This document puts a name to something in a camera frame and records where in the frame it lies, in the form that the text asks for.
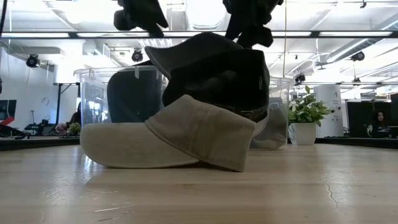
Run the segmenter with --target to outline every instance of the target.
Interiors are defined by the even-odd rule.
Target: potted plant
[[[72,123],[69,125],[68,132],[70,136],[79,136],[81,131],[81,127],[79,123]]]
[[[315,98],[310,93],[310,88],[305,86],[307,94],[289,104],[289,138],[296,145],[312,145],[317,137],[317,125],[321,126],[324,115],[331,113],[324,102]]]

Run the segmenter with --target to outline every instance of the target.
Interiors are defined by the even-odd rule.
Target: white wall
[[[16,120],[10,126],[23,130],[33,123],[32,110],[36,123],[45,118],[50,118],[50,122],[55,123],[58,86],[53,85],[52,72],[47,73],[42,68],[31,69],[24,60],[8,55],[2,48],[0,76],[3,81],[0,100],[17,100]],[[76,111],[76,98],[76,86],[71,86],[62,95],[60,122],[69,121]]]

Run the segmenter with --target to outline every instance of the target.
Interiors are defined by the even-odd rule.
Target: desk
[[[396,150],[291,146],[250,152],[238,173],[105,169],[78,146],[0,152],[0,223],[396,223],[397,161]]]
[[[387,128],[390,129],[390,133],[391,133],[393,138],[397,138],[398,137],[398,126],[388,126]]]

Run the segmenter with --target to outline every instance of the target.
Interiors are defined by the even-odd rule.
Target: black hat
[[[202,32],[185,42],[169,48],[145,47],[150,61],[163,75],[171,79],[171,71],[190,65],[212,55],[238,50],[242,47],[227,38],[212,32]]]
[[[165,106],[188,94],[252,121],[267,116],[269,71],[260,50],[230,50],[171,71]]]

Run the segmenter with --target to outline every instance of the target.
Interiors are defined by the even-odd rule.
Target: air duct
[[[374,30],[391,30],[391,31],[398,30],[398,14],[384,21],[382,24],[376,26]],[[328,55],[326,61],[328,63],[338,62],[344,58],[347,58],[355,53],[360,52],[366,47],[369,47],[379,42],[382,39],[383,38],[353,40],[350,43],[342,46],[338,50]]]

